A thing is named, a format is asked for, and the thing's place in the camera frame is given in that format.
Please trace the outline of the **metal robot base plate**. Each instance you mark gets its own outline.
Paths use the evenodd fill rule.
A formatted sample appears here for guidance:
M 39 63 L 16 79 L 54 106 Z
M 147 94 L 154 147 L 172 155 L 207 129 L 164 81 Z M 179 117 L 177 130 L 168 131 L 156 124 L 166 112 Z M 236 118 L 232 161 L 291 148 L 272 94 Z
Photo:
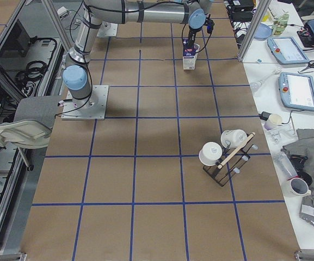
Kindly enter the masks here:
M 82 101 L 73 100 L 70 91 L 67 92 L 67 99 L 63 106 L 62 120 L 104 120 L 106 114 L 108 85 L 93 85 L 93 92 L 89 101 L 82 106 L 87 99 Z

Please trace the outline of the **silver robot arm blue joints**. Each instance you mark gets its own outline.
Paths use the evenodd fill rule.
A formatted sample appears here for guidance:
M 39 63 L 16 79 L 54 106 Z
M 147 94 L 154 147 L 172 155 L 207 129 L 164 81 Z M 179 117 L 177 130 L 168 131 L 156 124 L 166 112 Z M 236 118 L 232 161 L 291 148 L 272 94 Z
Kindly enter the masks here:
M 66 56 L 63 82 L 73 100 L 87 99 L 93 92 L 88 63 L 100 29 L 106 25 L 136 23 L 178 23 L 196 34 L 202 30 L 210 1 L 83 1 L 83 16 L 73 46 Z

